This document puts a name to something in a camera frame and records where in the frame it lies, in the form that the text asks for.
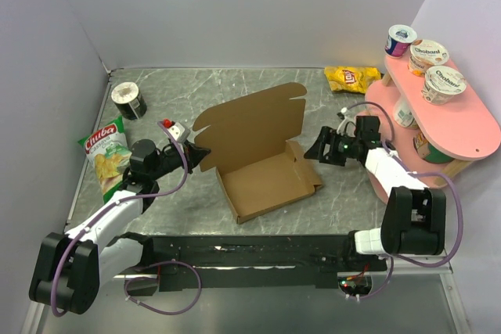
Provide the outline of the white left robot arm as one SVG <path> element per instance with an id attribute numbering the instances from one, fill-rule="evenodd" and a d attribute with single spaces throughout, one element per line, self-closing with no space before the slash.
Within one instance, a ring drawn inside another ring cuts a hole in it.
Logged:
<path id="1" fill-rule="evenodd" d="M 190 141 L 170 142 L 158 149 L 149 139 L 132 146 L 129 166 L 112 198 L 70 231 L 52 232 L 41 242 L 29 288 L 34 302 L 60 317 L 85 313 L 99 288 L 129 268 L 148 272 L 155 263 L 153 240 L 123 229 L 160 196 L 158 179 L 182 168 L 191 174 L 209 149 Z"/>

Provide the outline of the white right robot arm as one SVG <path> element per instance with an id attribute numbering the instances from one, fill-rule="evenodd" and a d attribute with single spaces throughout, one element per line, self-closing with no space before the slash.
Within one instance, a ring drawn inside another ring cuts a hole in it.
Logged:
<path id="1" fill-rule="evenodd" d="M 379 228 L 353 233 L 355 243 L 342 251 L 344 265 L 354 271 L 369 262 L 369 255 L 388 255 L 424 268 L 438 268 L 447 260 L 426 264 L 411 255 L 437 256 L 445 245 L 445 193 L 425 185 L 398 162 L 398 153 L 387 147 L 379 133 L 380 120 L 360 116 L 353 135 L 323 126 L 304 158 L 344 166 L 357 160 L 371 173 L 387 195 Z"/>

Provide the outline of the brown cardboard box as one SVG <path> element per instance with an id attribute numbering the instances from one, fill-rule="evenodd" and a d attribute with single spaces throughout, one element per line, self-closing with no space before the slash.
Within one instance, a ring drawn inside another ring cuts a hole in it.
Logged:
<path id="1" fill-rule="evenodd" d="M 237 224 L 314 195 L 323 186 L 296 141 L 307 89 L 289 82 L 203 111 L 194 121 L 200 162 L 213 169 Z"/>

